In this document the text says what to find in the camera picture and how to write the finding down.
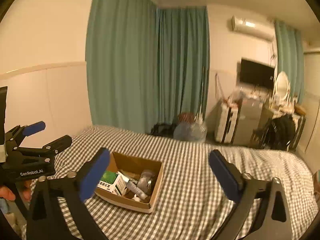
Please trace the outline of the person left hand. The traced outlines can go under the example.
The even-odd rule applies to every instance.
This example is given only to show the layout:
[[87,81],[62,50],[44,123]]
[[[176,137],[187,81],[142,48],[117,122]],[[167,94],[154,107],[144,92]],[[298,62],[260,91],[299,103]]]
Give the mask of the person left hand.
[[[31,200],[31,188],[30,188],[31,182],[32,182],[31,180],[24,181],[24,186],[21,192],[24,200],[26,200],[27,202],[30,202]],[[1,185],[0,197],[9,201],[14,201],[16,199],[15,194],[8,187],[4,185]]]

